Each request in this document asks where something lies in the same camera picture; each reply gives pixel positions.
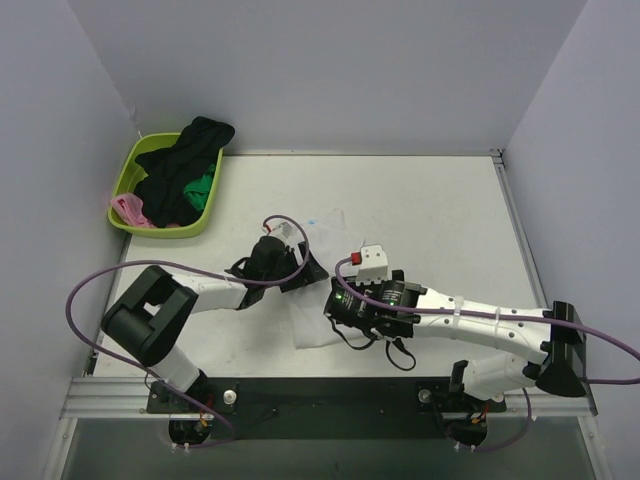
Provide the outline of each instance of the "screw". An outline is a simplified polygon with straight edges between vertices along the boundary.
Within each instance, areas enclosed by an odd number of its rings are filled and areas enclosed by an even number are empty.
[[[222,400],[226,405],[233,405],[238,399],[238,394],[233,390],[227,390],[222,394]]]
[[[431,392],[423,388],[418,392],[418,400],[420,400],[420,403],[429,403],[431,401]]]

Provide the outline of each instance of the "green basket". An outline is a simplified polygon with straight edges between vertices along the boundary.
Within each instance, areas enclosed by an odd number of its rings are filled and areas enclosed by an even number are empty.
[[[135,162],[135,159],[141,153],[152,152],[153,150],[157,150],[159,148],[170,147],[176,143],[179,133],[155,133],[153,135],[147,135],[146,137],[142,137],[140,140],[136,142],[136,144],[131,149],[131,153],[129,153],[129,157],[127,157],[127,161],[122,167],[122,171],[120,172],[120,178],[118,178],[118,183],[116,184],[116,188],[113,190],[113,196],[116,197],[123,193],[133,193],[133,190],[136,188],[136,185],[140,180],[147,176],[147,173],[144,169]],[[218,162],[216,164],[216,171],[213,174],[213,184],[211,185],[211,192],[209,193],[209,198],[207,199],[207,204],[204,207],[204,211],[202,212],[202,216],[191,225],[186,225],[184,227],[174,227],[174,228],[142,228],[142,227],[132,227],[131,225],[127,225],[121,218],[120,215],[116,213],[113,207],[109,206],[109,212],[107,213],[107,217],[109,218],[109,222],[116,228],[120,228],[122,230],[126,230],[132,235],[139,235],[141,237],[151,237],[151,238],[189,238],[195,237],[199,233],[204,230],[204,227],[207,225],[207,221],[209,220],[209,216],[211,215],[211,208],[213,206],[213,197],[216,195],[216,190],[218,188],[218,178],[220,177],[220,167],[222,166],[222,149],[218,153]]]

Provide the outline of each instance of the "pink cloth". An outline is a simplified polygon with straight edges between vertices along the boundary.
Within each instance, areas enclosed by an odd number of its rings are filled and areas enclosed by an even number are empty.
[[[142,215],[142,200],[133,193],[124,193],[112,198],[111,206],[127,225],[156,228],[147,217]]]

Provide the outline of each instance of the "white wall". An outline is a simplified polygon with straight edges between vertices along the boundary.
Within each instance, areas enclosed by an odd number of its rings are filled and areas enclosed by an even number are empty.
[[[548,300],[640,347],[640,3],[589,0],[506,149]],[[638,364],[598,340],[591,377]],[[617,478],[638,478],[640,387],[596,389]]]
[[[135,133],[64,1],[2,3],[0,478],[33,480],[88,353],[65,323],[66,294],[118,258],[105,205]],[[94,331],[107,287],[76,308]]]
[[[233,148],[504,147],[585,0],[70,0],[143,133]]]

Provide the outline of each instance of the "black mounting plate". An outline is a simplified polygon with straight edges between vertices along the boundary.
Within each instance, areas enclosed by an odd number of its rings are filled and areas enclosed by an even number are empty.
[[[229,419],[241,439],[443,438],[434,408],[418,392],[429,390],[440,413],[480,412],[484,402],[448,393],[449,377],[209,378],[213,408]],[[223,401],[236,392],[233,405]],[[490,412],[504,412],[490,402]],[[148,413],[193,413],[194,408],[160,383],[151,386]],[[214,421],[211,436],[228,435]]]

